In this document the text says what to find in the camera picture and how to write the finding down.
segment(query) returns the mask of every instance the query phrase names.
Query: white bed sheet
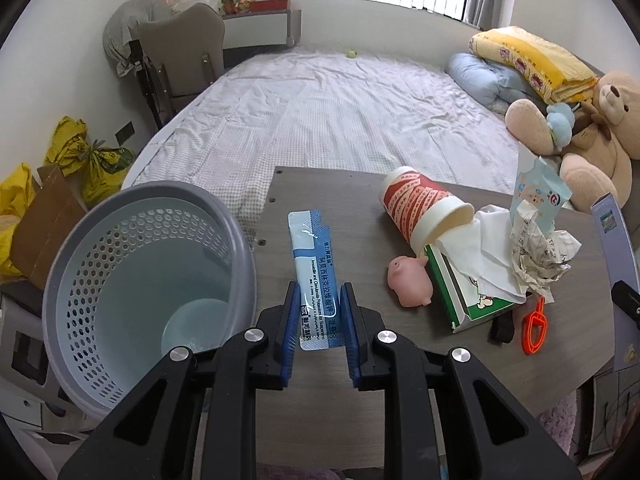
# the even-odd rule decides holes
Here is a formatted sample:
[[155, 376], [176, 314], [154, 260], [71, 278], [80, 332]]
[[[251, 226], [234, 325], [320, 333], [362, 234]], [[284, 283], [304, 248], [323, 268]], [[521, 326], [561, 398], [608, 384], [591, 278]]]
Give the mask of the white bed sheet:
[[253, 241], [276, 166], [387, 173], [402, 165], [510, 194], [517, 141], [441, 70], [297, 48], [220, 78], [154, 137], [125, 186], [203, 187]]

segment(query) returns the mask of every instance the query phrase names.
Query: blue stuffed toy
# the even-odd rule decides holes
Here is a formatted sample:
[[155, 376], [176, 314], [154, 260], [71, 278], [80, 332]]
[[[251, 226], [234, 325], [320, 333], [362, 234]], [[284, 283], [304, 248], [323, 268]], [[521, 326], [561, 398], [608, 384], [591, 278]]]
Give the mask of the blue stuffed toy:
[[546, 107], [546, 124], [549, 126], [551, 138], [558, 150], [569, 145], [575, 116], [568, 104], [556, 103]]

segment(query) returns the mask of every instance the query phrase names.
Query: red box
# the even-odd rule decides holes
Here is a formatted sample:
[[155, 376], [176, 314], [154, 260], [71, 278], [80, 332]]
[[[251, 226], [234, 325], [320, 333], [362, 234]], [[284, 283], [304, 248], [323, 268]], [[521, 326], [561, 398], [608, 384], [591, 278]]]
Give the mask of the red box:
[[251, 12], [267, 12], [268, 10], [287, 10], [290, 0], [252, 0]]

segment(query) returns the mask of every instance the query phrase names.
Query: white tissue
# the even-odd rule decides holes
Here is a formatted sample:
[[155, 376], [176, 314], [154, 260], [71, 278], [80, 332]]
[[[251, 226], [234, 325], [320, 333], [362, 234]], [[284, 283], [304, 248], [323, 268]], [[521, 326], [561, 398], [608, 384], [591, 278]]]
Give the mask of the white tissue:
[[556, 282], [571, 265], [580, 249], [580, 242], [567, 231], [552, 231], [546, 237], [536, 224], [539, 211], [523, 200], [516, 210], [511, 229], [511, 263], [521, 286], [553, 301], [551, 283]]
[[471, 224], [450, 229], [435, 242], [460, 273], [478, 282], [478, 292], [524, 303], [527, 286], [513, 272], [509, 210], [495, 205], [476, 212]]

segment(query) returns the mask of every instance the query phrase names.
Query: beige chair back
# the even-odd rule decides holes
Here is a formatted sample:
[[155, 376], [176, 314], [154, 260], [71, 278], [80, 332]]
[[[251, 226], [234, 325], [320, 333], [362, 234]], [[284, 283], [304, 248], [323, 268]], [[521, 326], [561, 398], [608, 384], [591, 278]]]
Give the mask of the beige chair back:
[[138, 34], [174, 114], [224, 73], [225, 23], [205, 4], [168, 20], [141, 23]]

